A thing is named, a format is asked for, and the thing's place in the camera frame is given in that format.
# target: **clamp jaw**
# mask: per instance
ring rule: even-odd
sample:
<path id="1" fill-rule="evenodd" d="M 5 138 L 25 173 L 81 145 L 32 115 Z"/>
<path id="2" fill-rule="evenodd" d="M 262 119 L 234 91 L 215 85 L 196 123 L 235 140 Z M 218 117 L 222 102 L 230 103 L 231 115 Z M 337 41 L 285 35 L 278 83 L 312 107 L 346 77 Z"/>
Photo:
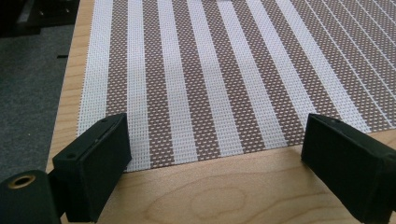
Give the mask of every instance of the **clamp jaw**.
<path id="1" fill-rule="evenodd" d="M 354 218 L 389 223 L 396 211 L 396 151 L 338 119 L 309 115 L 302 161 Z"/>
<path id="2" fill-rule="evenodd" d="M 126 114 L 97 121 L 53 159 L 0 184 L 0 223 L 96 222 L 131 160 Z"/>

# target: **wooden table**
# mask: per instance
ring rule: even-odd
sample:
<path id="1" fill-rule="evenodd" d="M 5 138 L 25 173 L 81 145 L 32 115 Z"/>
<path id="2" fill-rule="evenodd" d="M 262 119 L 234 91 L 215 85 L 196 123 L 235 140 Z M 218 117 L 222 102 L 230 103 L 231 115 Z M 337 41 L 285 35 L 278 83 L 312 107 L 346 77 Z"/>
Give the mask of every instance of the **wooden table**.
<path id="1" fill-rule="evenodd" d="M 76 138 L 92 10 L 93 0 L 81 0 L 48 171 Z M 371 136 L 396 148 L 395 130 Z M 300 146 L 285 147 L 125 174 L 99 223 L 359 223 L 300 154 Z"/>

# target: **placemat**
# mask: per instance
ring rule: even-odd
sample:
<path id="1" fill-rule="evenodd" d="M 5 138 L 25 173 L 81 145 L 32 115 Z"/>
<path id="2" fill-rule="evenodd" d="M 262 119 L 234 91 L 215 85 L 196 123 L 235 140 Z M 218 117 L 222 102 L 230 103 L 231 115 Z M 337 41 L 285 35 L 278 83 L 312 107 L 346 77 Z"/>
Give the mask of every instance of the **placemat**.
<path id="1" fill-rule="evenodd" d="M 126 112 L 128 171 L 396 126 L 394 0 L 96 0 L 78 134 Z"/>

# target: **gray carpet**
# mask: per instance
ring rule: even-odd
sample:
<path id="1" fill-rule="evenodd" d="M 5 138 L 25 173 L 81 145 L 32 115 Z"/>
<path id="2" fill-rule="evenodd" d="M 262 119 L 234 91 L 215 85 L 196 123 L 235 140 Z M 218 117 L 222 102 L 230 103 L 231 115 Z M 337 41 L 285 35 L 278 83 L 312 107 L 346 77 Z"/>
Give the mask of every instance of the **gray carpet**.
<path id="1" fill-rule="evenodd" d="M 0 39 L 0 181 L 46 168 L 73 30 Z"/>

